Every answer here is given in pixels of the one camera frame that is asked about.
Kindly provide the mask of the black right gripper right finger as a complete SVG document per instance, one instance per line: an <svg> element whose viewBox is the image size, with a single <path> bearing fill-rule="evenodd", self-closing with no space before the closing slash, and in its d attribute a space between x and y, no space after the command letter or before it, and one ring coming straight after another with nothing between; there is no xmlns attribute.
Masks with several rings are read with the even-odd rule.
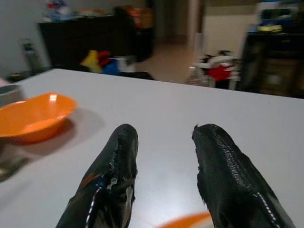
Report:
<svg viewBox="0 0 304 228"><path fill-rule="evenodd" d="M197 187L216 228L293 228L293 221L251 160L215 124L195 126Z"/></svg>

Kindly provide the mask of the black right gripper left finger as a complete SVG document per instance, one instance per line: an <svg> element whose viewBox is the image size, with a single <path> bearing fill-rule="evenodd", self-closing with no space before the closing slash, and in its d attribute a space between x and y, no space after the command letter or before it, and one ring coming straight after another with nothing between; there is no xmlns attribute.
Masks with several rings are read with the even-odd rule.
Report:
<svg viewBox="0 0 304 228"><path fill-rule="evenodd" d="M138 134L118 126L84 174L58 228L126 228L135 200Z"/></svg>

